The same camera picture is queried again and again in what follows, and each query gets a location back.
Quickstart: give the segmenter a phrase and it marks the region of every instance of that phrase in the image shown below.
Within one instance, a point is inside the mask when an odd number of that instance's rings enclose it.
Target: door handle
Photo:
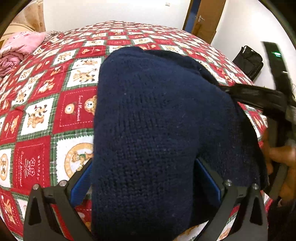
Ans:
[[[198,22],[200,22],[201,20],[204,21],[204,19],[203,19],[202,16],[200,15],[199,18],[198,18]]]

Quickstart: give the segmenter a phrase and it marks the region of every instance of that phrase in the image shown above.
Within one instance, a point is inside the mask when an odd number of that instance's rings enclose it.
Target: bedspread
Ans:
[[[133,45],[190,56],[221,85],[253,85],[221,52],[175,28],[108,21],[61,33],[43,43],[10,75],[0,79],[0,216],[18,240],[22,240],[32,185],[47,187],[69,180],[92,157],[100,65],[114,50]],[[241,107],[261,145],[266,118],[250,106]],[[271,200],[263,195],[268,207]],[[64,235],[70,239],[59,211],[53,208]],[[90,194],[76,210],[90,227]]]

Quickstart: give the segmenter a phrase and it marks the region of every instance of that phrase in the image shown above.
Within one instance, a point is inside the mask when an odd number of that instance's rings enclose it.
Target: navy knit sweater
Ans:
[[[236,185],[266,186],[250,121],[215,85],[197,61],[169,51],[126,47],[103,62],[92,184],[99,240],[172,240],[203,221],[197,156]]]

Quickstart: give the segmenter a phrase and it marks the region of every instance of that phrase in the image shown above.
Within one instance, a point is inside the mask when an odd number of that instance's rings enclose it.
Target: curtain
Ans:
[[[12,21],[27,25],[36,32],[44,32],[43,0],[31,1]]]

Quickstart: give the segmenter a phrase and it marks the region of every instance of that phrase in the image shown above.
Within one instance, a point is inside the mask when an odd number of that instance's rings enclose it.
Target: hand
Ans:
[[[291,146],[270,148],[268,143],[268,129],[264,132],[262,139],[262,152],[266,160],[268,175],[273,173],[272,160],[284,163],[289,167],[287,177],[279,193],[282,203],[287,203],[296,198],[296,148]]]

